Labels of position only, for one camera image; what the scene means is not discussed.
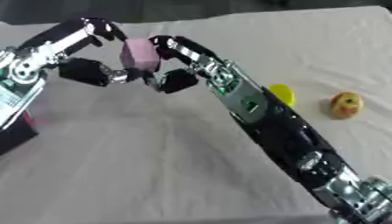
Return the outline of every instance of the white fabric surface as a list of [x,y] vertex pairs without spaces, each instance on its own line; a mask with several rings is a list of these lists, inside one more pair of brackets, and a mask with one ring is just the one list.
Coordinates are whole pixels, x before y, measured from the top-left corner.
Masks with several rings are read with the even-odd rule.
[[[1,46],[51,26],[1,24]],[[187,36],[235,60],[261,85],[289,85],[296,111],[362,177],[392,180],[392,19],[385,9],[121,27],[131,38]],[[107,43],[76,56],[119,67],[120,48]],[[336,121],[325,114],[323,102],[340,91],[363,96],[360,116]],[[99,88],[54,75],[31,111],[40,135],[0,160],[0,223],[330,222],[202,84],[165,95],[140,80]]]

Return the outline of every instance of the robotic hand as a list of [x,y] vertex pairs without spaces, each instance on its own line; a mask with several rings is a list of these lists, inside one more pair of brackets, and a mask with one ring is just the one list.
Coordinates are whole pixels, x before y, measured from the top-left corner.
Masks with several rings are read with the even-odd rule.
[[392,185],[375,177],[358,177],[309,123],[267,88],[254,83],[235,63],[184,37],[156,36],[150,41],[161,58],[177,58],[188,65],[188,69],[167,73],[157,82],[163,91],[188,88],[197,83],[196,75],[204,77],[250,138],[330,208],[338,223],[381,223],[391,215]]
[[[98,36],[107,40],[126,39],[105,19],[80,18],[56,25],[20,47],[0,51],[0,131],[13,124],[43,90],[46,69],[57,67],[89,44],[102,46]],[[116,78],[113,74],[104,77],[107,83]]]

